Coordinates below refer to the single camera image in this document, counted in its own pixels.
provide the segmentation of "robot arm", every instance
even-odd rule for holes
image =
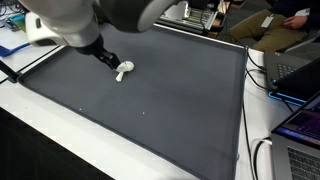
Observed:
[[[26,16],[31,44],[69,45],[94,55],[116,71],[120,61],[103,47],[93,4],[117,29],[143,32],[177,0],[19,0],[31,13]]]
[[[92,7],[94,0],[19,1],[28,10],[39,16],[41,23],[49,30],[60,36],[65,41],[64,44],[83,48],[94,43],[100,35]],[[117,29],[126,32],[142,32],[151,27],[175,1],[97,0],[96,3]]]

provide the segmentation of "laptop keyboard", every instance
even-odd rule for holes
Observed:
[[[320,159],[288,148],[293,180],[320,180]]]
[[[291,66],[286,66],[283,64],[278,64],[278,72],[280,78],[285,77],[286,75],[289,75],[290,73],[296,71],[297,69]]]

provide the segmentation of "white object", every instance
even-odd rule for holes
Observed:
[[[116,69],[116,71],[119,72],[118,76],[116,77],[116,81],[121,82],[124,73],[132,71],[133,68],[134,68],[134,64],[131,61],[125,61],[121,63]]]
[[[94,0],[19,0],[28,10],[37,14],[41,22],[72,47],[85,47],[92,44],[100,35],[98,23],[94,19]]]
[[[43,46],[39,44],[44,40],[51,41],[56,45],[68,45],[68,42],[57,33],[50,30],[35,13],[29,12],[26,15],[26,29],[28,32],[28,40],[34,46]]]
[[[116,81],[121,82],[124,72],[119,72],[118,76],[116,77]]]
[[[310,8],[302,9],[298,11],[295,16],[309,16],[310,14]]]
[[[164,15],[169,19],[182,20],[190,16],[189,2],[181,1],[177,5],[172,5],[164,12]]]
[[[266,19],[261,24],[261,27],[268,28],[272,20],[273,20],[273,15],[266,17]]]

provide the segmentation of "computer equipment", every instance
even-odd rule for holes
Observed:
[[[271,133],[276,180],[320,180],[320,92]]]
[[[264,64],[269,97],[301,106],[320,90],[320,58],[265,52]]]

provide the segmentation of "white table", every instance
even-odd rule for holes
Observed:
[[[33,65],[38,64],[49,55]],[[250,55],[257,63],[262,63],[263,54],[261,52],[250,50]],[[248,68],[254,68],[251,62],[248,62]],[[262,75],[255,74],[255,72],[252,74],[260,84],[264,83]],[[0,106],[3,109],[115,179],[196,179],[193,175],[159,156],[18,83],[12,84],[6,81],[0,84],[0,92]],[[282,102],[268,98],[266,92],[257,88],[249,78],[246,80],[244,103],[251,144],[257,142],[256,139],[269,136],[272,128],[290,114]],[[246,147],[242,119],[237,180],[252,179]],[[265,145],[259,152],[258,172],[261,180],[272,179],[270,153],[270,147]]]
[[[13,49],[28,42],[27,35],[23,31],[12,32],[8,28],[0,29],[0,37],[0,45],[8,49]],[[56,48],[56,46],[38,48],[28,46],[11,56],[0,57],[0,61],[3,61],[12,70],[17,72],[54,48]],[[0,71],[0,81],[7,77],[6,74]]]

